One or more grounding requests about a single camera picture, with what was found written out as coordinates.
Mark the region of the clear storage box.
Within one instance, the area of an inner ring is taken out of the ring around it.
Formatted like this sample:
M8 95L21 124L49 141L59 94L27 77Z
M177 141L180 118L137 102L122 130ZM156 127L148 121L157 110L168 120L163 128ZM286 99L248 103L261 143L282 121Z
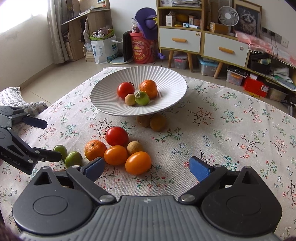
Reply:
M198 57L201 75L213 77L216 69L218 67L218 62L216 61L205 61L204 58Z

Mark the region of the wooden cabinet with drawers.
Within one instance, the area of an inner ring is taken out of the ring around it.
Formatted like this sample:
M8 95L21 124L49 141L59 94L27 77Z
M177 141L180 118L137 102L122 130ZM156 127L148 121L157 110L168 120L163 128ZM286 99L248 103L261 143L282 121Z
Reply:
M247 67L249 46L238 41L236 37L210 31L210 1L201 1L201 7L164 5L165 1L156 1L158 14L159 50L169 52L168 67L171 67L175 53L187 54L190 71L193 72L193 56L199 55L218 61L214 74L217 78L223 64L240 68ZM167 25L167 15L170 12L184 14L187 18L196 16L200 20L199 27L185 28Z

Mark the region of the green tomato oval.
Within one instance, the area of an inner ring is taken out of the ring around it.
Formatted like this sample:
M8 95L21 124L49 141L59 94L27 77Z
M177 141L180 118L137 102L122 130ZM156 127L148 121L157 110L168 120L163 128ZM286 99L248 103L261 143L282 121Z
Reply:
M81 154L77 151L70 152L67 157L65 158L65 167L69 168L70 166L82 166L83 158Z

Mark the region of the green tomato small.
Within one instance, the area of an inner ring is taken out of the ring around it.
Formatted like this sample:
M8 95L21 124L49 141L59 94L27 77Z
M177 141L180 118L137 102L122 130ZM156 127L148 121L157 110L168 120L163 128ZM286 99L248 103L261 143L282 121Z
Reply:
M67 157L67 149L64 145L56 145L53 150L59 152L62 155L62 160L65 160Z

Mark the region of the white paper bag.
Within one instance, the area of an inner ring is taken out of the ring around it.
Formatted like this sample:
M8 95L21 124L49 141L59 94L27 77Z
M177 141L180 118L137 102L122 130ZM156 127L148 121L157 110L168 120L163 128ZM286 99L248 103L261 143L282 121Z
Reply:
M122 38L113 35L104 40L91 40L92 52L96 64L109 63L118 57L118 44L122 43Z

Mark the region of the floral tablecloth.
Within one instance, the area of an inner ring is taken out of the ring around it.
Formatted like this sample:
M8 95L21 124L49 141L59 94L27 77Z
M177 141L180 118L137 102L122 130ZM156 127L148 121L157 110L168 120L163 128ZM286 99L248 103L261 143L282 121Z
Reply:
M295 118L239 91L188 77L185 97L163 111L168 124L154 132L134 117L107 115L91 104L93 87L117 71L102 70L49 106L40 114L46 129L19 124L14 131L31 147L61 144L83 153L87 142L104 141L109 128L123 128L144 146L152 167L138 176L106 165L96 183L116 197L179 196L197 184L189 170L192 156L231 171L252 166L281 204L276 234L295 235Z

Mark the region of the wooden bookshelf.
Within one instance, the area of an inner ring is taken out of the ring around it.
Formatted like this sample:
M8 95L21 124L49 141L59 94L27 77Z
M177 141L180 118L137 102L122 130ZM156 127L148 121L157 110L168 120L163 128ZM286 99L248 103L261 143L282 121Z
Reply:
M70 61L93 61L87 38L100 28L112 28L109 1L62 1L61 30Z

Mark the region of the yellow-orange fruit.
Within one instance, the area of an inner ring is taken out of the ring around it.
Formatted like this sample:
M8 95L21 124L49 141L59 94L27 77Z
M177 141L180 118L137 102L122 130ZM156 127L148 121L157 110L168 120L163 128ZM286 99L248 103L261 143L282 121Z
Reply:
M150 118L150 128L155 132L161 132L167 125L167 118L156 113Z

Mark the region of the pink cloth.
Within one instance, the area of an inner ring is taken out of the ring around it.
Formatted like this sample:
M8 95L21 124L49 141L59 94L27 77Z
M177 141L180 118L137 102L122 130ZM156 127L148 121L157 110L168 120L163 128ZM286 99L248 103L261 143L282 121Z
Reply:
M295 68L295 55L280 49L276 45L275 41L270 43L240 31L235 31L235 36L238 38L238 41L248 44L250 46L250 50L268 53L279 61Z

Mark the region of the red box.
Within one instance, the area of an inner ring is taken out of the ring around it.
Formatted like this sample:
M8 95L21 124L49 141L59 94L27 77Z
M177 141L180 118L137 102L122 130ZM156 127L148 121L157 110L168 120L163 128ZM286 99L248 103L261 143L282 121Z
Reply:
M245 78L243 82L243 88L245 91L258 95L260 97L266 97L269 91L269 87L260 80L255 80L250 77Z

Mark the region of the orange mandarin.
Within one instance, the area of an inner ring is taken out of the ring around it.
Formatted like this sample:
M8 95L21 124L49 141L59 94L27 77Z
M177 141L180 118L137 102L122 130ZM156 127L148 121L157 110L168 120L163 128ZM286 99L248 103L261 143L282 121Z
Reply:
M145 80L139 86L140 91L145 92L150 99L156 98L158 95L158 88L153 80Z
M84 154L86 159L93 161L98 157L103 157L107 150L106 145L99 140L89 141L84 148Z

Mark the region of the grey knitted cushion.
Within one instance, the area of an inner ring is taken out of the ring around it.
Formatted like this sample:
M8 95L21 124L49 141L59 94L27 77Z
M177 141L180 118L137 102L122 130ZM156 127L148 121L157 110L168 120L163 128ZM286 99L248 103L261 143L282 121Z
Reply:
M46 108L48 108L47 104L44 101L35 101L35 102L26 102L22 98L21 95L21 88L20 87L8 87L1 91L1 106L10 106L14 108L20 108L23 109L23 111L36 118L40 113L42 113ZM7 124L6 121L5 123L2 123L1 121L1 131L2 129L5 129L5 127L10 127L12 130L14 130L16 133L20 131L21 128L23 128L26 124L24 122L20 123L13 123L12 125ZM41 129L45 129L47 127L47 122L45 121L44 124L42 124Z

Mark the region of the white desk fan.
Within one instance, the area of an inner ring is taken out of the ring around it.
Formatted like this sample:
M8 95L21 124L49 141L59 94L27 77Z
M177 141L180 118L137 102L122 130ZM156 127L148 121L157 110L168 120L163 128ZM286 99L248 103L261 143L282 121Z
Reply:
M218 20L229 28L228 32L230 33L231 28L238 24L239 15L234 8L230 6L222 6L218 9Z

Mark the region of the red snack bucket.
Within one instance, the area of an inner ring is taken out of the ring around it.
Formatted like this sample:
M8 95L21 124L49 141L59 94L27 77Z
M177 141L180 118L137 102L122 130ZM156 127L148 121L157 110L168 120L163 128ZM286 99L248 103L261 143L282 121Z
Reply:
M157 41L148 40L143 33L130 33L133 60L137 64L153 63L157 57Z

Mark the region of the orange mandarin front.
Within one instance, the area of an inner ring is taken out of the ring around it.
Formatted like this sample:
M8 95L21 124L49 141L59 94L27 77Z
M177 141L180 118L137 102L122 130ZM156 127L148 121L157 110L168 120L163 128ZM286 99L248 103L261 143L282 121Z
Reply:
M99 140L89 141L84 148L84 154L86 159L93 161L98 157L103 157L107 150L106 145Z

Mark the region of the orange tomato oval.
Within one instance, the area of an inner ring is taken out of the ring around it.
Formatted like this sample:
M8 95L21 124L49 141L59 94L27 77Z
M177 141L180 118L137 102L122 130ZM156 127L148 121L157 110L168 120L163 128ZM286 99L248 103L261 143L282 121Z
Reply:
M147 152L140 151L132 154L126 160L125 169L132 175L141 175L152 166L152 160Z

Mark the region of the brown longan front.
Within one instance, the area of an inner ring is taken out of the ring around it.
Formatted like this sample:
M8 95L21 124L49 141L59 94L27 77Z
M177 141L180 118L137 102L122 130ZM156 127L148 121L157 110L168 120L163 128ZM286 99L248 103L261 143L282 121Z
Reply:
M125 104L128 105L128 106L134 106L134 105L136 105L135 97L134 97L133 94L128 94L125 97Z

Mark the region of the purple plush toy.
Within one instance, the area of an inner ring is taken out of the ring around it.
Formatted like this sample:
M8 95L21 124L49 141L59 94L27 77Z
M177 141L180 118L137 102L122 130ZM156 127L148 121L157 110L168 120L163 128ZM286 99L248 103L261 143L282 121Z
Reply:
M156 40L158 38L157 14L154 9L141 8L137 11L134 18L145 39Z

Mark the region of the orange tomato round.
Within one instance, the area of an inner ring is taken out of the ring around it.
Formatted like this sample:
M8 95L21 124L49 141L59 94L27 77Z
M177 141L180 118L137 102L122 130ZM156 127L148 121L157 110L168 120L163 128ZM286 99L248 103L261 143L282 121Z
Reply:
M127 149L123 146L112 146L104 153L104 160L112 166L120 166L125 164L128 159Z

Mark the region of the red tomato with stem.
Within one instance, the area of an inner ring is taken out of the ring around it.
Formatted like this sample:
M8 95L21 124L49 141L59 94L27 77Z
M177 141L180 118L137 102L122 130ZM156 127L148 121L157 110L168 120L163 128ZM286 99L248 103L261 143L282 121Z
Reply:
M105 139L111 146L126 146L129 141L129 136L123 128L114 126L107 130Z

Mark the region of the brown longan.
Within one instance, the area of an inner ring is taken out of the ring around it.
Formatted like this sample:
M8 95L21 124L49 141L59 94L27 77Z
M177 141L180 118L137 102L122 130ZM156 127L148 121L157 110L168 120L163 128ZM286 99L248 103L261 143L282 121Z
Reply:
M136 152L141 152L144 150L143 145L139 141L129 142L126 149L129 155L132 155Z
M134 106L134 105L136 105L135 97L134 97L133 94L128 94L125 97L125 104L128 105L128 106Z
M150 127L150 119L151 119L150 115L142 115L142 116L137 116L136 117L137 123L140 126L145 127L145 128Z

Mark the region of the white ribbed plate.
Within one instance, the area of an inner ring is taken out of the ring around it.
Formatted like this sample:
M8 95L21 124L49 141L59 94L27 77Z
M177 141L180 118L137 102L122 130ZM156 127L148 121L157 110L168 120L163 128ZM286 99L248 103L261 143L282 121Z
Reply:
M158 94L147 105L128 106L119 97L117 89L124 82L131 82L134 92L140 91L140 84L152 80ZM99 80L93 87L90 100L100 112L114 116L141 116L158 113L180 101L187 92L185 78L179 73L160 66L134 66L123 68Z

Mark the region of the framed cat picture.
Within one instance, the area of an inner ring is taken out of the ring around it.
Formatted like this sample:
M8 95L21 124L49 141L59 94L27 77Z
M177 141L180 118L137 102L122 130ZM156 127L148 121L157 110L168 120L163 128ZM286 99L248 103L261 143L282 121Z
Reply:
M239 15L234 30L259 38L262 7L249 1L234 1L234 9Z

